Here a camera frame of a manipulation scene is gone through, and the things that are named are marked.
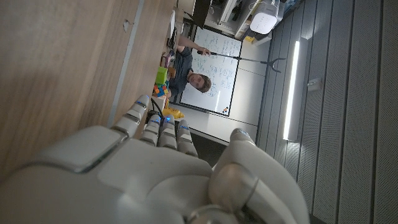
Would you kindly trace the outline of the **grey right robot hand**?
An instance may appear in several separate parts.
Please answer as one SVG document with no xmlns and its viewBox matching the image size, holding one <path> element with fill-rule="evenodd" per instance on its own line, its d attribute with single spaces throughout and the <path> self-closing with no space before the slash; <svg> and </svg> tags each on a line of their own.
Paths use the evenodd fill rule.
<svg viewBox="0 0 398 224">
<path fill-rule="evenodd" d="M 1 182 L 2 223 L 308 223 L 289 172 L 237 128 L 211 166 L 186 121 L 140 96 L 111 128 L 82 129 Z"/>
</svg>

